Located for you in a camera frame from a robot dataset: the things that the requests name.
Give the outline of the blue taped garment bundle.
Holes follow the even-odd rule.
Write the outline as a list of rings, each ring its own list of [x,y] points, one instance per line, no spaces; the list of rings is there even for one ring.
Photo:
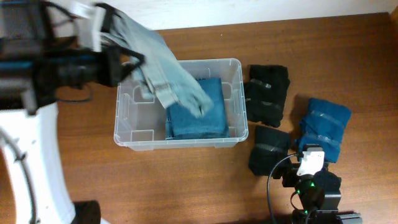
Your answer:
[[[311,98],[305,116],[299,122],[302,136],[295,140],[299,151],[306,145],[319,145],[325,161],[336,163],[351,110],[327,100]]]

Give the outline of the light blue jeans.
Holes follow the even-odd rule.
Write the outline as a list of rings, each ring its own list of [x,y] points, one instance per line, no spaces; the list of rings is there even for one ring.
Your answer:
[[[193,114],[198,107],[210,103],[210,97],[200,84],[188,73],[168,48],[163,37],[116,10],[109,34],[102,33],[106,40],[138,52],[145,62],[132,78],[143,87],[147,98],[156,97],[164,108],[178,103]]]

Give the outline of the dark blue jeans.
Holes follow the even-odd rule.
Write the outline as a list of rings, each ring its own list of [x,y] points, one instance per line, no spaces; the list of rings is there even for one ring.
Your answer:
[[[221,79],[201,79],[198,83],[210,97],[210,103],[199,106],[197,114],[177,103],[169,106],[165,120],[166,140],[230,137]]]

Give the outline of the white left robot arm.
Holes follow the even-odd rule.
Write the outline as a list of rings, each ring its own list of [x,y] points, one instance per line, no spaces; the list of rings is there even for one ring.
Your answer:
[[[114,87],[141,67],[142,54],[111,45],[74,49],[57,41],[50,1],[1,2],[1,152],[17,223],[103,223],[95,200],[73,202],[57,140],[59,88],[90,82]]]

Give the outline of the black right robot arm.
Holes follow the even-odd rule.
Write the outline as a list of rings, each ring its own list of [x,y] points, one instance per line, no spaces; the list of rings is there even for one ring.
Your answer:
[[[324,163],[323,168],[314,175],[299,176],[299,164],[283,165],[276,168],[274,179],[281,179],[282,186],[293,188],[290,196],[298,197],[301,208],[294,206],[291,215],[277,216],[278,223],[289,224],[362,224],[360,213],[352,210],[338,210],[342,195],[340,191],[341,177],[328,169],[329,163]]]

